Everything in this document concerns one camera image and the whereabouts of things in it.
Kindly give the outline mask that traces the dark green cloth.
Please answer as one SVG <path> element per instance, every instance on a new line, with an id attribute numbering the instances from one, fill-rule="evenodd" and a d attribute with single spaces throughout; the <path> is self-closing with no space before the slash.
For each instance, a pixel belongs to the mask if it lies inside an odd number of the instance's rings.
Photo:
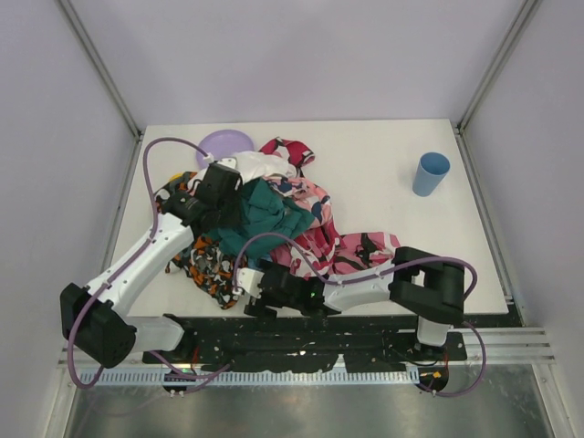
<path id="1" fill-rule="evenodd" d="M 264 233 L 278 233 L 295 239 L 315 221 L 309 210 L 274 191 L 263 179 L 243 186 L 240 209 L 242 219 L 239 225 L 216 228 L 206 235 L 226 255 L 237 256 L 249 239 Z"/>

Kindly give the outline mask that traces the light blue cloth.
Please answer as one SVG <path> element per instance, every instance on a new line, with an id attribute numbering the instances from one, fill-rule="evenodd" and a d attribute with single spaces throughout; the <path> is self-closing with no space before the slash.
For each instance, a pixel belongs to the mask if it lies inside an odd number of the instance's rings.
<path id="1" fill-rule="evenodd" d="M 269 267 L 271 267 L 272 261 L 270 258 L 258 258 L 258 259 L 248 259 L 247 260 L 247 267 L 250 269 L 258 270 L 258 271 L 265 271 Z"/>

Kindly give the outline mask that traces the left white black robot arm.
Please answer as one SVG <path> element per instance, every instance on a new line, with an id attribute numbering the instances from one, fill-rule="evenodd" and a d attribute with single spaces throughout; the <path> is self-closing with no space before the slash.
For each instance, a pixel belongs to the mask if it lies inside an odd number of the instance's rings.
<path id="1" fill-rule="evenodd" d="M 200 235 L 239 220 L 242 184 L 235 159 L 223 159 L 207 167 L 194 193 L 179 191 L 165 200 L 151 228 L 116 264 L 85 286 L 69 284 L 61 292 L 64 338 L 106 369 L 131 353 L 176 349 L 184 329 L 175 317 L 132 317 L 130 309 L 166 264 Z"/>

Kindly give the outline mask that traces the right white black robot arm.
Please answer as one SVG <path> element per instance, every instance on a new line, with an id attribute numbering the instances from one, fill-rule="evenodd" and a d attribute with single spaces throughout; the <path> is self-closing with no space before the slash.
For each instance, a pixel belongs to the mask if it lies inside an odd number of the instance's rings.
<path id="1" fill-rule="evenodd" d="M 419 343 L 439 348 L 445 345 L 449 328 L 464 321 L 466 273 L 472 275 L 474 286 L 476 273 L 466 262 L 403 246 L 392 260 L 352 274 L 305 279 L 272 262 L 239 268 L 235 290 L 249 296 L 245 313 L 255 318 L 274 318 L 279 308 L 326 318 L 392 302 L 417 316 Z"/>

